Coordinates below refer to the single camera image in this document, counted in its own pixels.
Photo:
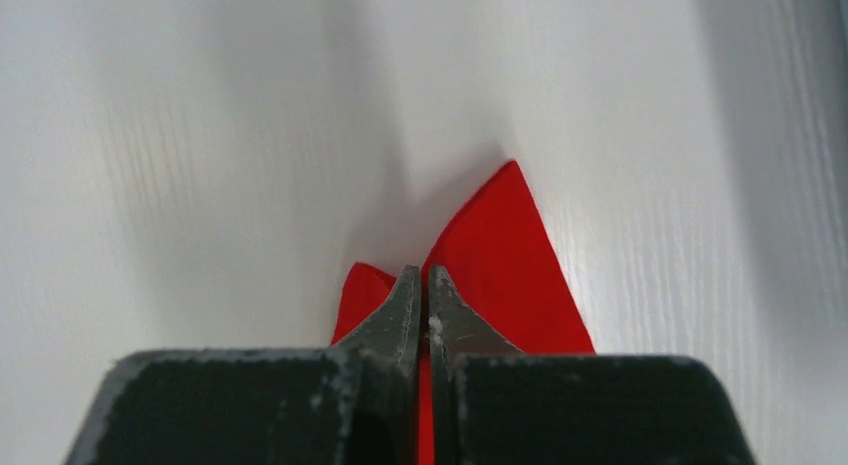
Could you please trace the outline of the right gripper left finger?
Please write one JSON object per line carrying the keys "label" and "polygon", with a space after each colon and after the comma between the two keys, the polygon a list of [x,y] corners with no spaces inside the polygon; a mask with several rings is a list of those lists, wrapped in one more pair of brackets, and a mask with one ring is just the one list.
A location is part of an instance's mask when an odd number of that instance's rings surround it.
{"label": "right gripper left finger", "polygon": [[173,349],[104,376],[70,464],[413,464],[421,272],[327,348]]}

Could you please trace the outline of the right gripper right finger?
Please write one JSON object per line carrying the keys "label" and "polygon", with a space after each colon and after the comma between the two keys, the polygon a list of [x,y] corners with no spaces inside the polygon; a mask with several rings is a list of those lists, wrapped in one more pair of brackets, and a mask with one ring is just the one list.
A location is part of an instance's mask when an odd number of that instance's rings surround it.
{"label": "right gripper right finger", "polygon": [[680,355],[534,355],[428,277],[438,464],[751,464],[720,380]]}

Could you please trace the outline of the red t shirt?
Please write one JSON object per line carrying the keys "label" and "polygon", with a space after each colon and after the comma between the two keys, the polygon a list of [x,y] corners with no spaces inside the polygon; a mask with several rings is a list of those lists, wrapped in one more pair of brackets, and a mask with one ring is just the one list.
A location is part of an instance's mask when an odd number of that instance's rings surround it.
{"label": "red t shirt", "polygon": [[[459,294],[495,330],[532,354],[594,354],[537,205],[515,160],[495,172],[447,223],[422,270],[422,307],[431,265],[444,266]],[[356,262],[341,291],[332,344],[375,311],[396,281]],[[434,464],[429,346],[419,367],[417,457]]]}

